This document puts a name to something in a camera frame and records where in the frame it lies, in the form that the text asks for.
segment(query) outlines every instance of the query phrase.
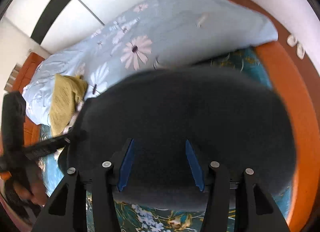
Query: white wall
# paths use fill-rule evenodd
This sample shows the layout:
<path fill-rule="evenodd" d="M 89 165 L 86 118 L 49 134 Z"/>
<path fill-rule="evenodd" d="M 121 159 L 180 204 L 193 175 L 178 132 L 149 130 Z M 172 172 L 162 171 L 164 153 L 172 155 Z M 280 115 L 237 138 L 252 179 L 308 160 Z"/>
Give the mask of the white wall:
<path fill-rule="evenodd" d="M 252 0 L 297 37 L 320 74 L 320 22 L 307 0 Z"/>
<path fill-rule="evenodd" d="M 39 44 L 18 30 L 7 18 L 3 17 L 0 21 L 0 125 L 2 101 L 6 93 L 4 91 L 5 84 L 15 65 L 23 65 L 30 49 L 44 58 L 50 56 Z"/>

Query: metal screw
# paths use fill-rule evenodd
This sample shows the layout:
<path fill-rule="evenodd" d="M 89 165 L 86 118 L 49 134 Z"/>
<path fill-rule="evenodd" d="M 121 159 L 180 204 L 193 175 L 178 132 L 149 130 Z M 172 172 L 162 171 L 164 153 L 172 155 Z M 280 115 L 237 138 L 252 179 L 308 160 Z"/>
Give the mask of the metal screw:
<path fill-rule="evenodd" d="M 210 165 L 211 165 L 211 167 L 218 168 L 220 166 L 220 163 L 213 161 L 210 163 Z"/>
<path fill-rule="evenodd" d="M 102 167 L 103 168 L 109 168 L 111 166 L 111 162 L 103 162 Z"/>
<path fill-rule="evenodd" d="M 254 171 L 253 171 L 253 169 L 251 169 L 251 168 L 246 168 L 246 169 L 245 169 L 245 173 L 246 173 L 246 174 L 249 174 L 249 175 L 252 175 L 252 174 L 254 174 Z"/>
<path fill-rule="evenodd" d="M 74 174 L 76 172 L 76 168 L 73 168 L 73 167 L 71 167 L 71 168 L 69 168 L 68 170 L 67 170 L 67 173 L 69 174 L 69 175 L 72 175 L 72 174 Z"/>

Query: wooden bed frame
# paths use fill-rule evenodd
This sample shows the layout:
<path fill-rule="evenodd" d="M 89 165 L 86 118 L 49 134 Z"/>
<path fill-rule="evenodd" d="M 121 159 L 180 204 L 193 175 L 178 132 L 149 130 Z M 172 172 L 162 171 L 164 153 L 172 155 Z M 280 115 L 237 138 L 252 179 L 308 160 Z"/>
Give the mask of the wooden bed frame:
<path fill-rule="evenodd" d="M 320 78 L 307 54 L 300 60 L 295 48 L 287 45 L 286 39 L 290 33 L 275 18 L 250 0 L 230 1 L 266 15 L 278 30 L 277 42 L 261 45 L 255 51 L 266 68 L 275 91 L 282 97 L 292 123 L 297 167 L 287 223 L 291 232 L 299 232 L 312 217 L 310 214 L 317 207 L 316 203 L 320 202 Z M 22 92 L 42 60 L 37 54 L 30 54 L 13 85 L 14 90 Z M 26 145 L 38 141 L 39 130 L 39 126 L 26 118 Z"/>
<path fill-rule="evenodd" d="M 12 85 L 12 91 L 18 90 L 23 92 L 23 88 L 30 83 L 37 66 L 44 60 L 43 57 L 32 52 L 24 62 L 19 74 Z M 24 144 L 25 146 L 34 144 L 39 141 L 40 125 L 35 125 L 27 116 L 23 125 Z"/>

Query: white slipper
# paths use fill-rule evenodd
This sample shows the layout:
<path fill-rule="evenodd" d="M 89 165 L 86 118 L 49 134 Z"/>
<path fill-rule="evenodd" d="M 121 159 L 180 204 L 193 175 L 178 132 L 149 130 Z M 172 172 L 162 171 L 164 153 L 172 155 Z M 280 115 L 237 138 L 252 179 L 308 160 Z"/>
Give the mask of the white slipper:
<path fill-rule="evenodd" d="M 298 42 L 298 45 L 297 45 L 297 56 L 299 59 L 303 59 L 304 57 L 304 48 L 302 47 L 302 44 L 300 42 Z"/>
<path fill-rule="evenodd" d="M 289 37 L 287 38 L 287 44 L 290 47 L 294 47 L 297 44 L 297 42 L 298 42 L 297 38 L 292 34 L 290 34 Z"/>

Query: white daisy print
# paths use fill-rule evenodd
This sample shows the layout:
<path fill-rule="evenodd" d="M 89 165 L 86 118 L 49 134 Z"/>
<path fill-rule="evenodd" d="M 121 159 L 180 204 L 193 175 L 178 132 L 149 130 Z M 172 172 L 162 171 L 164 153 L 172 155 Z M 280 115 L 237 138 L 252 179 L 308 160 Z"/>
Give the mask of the white daisy print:
<path fill-rule="evenodd" d="M 118 42 L 123 38 L 123 36 L 131 29 L 131 27 L 133 25 L 135 25 L 138 20 L 140 20 L 140 18 L 136 18 L 132 21 L 129 21 L 126 24 L 123 24 L 122 26 L 120 26 L 120 30 L 118 31 L 117 35 L 113 37 L 112 39 L 112 44 L 118 44 Z"/>
<path fill-rule="evenodd" d="M 94 37 L 96 37 L 96 36 L 98 36 L 99 34 L 101 34 L 101 30 L 102 30 L 102 29 L 103 29 L 103 28 L 99 28 L 99 29 L 97 29 L 97 30 L 95 31 L 95 33 L 92 33 L 91 39 L 94 38 Z"/>
<path fill-rule="evenodd" d="M 100 40 L 97 41 L 97 45 L 96 45 L 96 51 L 99 51 L 103 48 L 103 46 L 108 42 L 108 38 L 110 37 L 111 35 L 102 35 Z"/>
<path fill-rule="evenodd" d="M 26 85 L 24 88 L 23 88 L 23 91 L 22 91 L 22 96 L 23 96 L 23 98 L 24 98 L 24 95 L 26 94 L 26 91 L 30 88 L 30 84 L 28 84 L 28 85 Z"/>
<path fill-rule="evenodd" d="M 92 84 L 88 85 L 87 93 L 84 97 L 84 100 L 91 97 L 97 97 L 104 91 L 106 91 L 108 87 L 108 83 L 105 81 L 106 76 L 109 74 L 109 67 L 105 62 L 101 66 L 99 66 L 96 72 L 93 72 L 90 76 L 90 80 Z"/>
<path fill-rule="evenodd" d="M 133 11 L 139 13 L 139 12 L 142 12 L 144 9 L 147 9 L 147 8 L 148 8 L 148 4 L 146 4 L 146 3 L 139 4 L 133 9 Z"/>
<path fill-rule="evenodd" d="M 122 63 L 127 61 L 125 68 L 129 68 L 133 60 L 133 67 L 138 70 L 140 68 L 138 58 L 146 64 L 148 58 L 145 54 L 151 54 L 151 48 L 149 47 L 151 44 L 152 41 L 148 39 L 148 36 L 139 36 L 128 42 L 123 49 L 125 54 L 120 58 Z"/>
<path fill-rule="evenodd" d="M 122 18 L 119 17 L 118 20 L 115 20 L 115 21 L 113 22 L 113 26 L 109 27 L 109 30 L 110 30 L 110 31 L 114 31 L 114 30 L 116 30 L 116 29 L 119 28 L 119 24 L 125 23 L 125 22 L 126 22 L 125 16 L 123 16 Z"/>

